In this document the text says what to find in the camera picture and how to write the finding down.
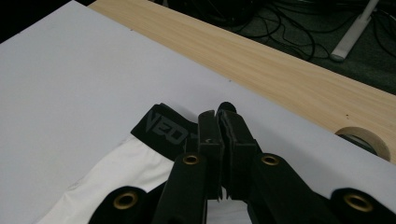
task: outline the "wooden table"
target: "wooden table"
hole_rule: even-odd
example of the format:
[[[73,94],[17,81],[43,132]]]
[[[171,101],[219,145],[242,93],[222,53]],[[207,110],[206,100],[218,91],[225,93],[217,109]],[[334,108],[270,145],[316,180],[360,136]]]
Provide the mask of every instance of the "wooden table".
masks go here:
[[[147,0],[89,7],[396,164],[396,96]]]

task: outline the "white surface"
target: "white surface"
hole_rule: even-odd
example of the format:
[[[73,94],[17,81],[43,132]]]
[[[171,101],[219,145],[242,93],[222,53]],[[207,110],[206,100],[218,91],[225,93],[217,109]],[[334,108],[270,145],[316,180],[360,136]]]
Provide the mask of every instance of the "white surface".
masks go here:
[[[154,104],[195,121],[223,101],[314,191],[356,188],[396,211],[394,165],[71,2],[0,45],[0,223],[45,215]]]

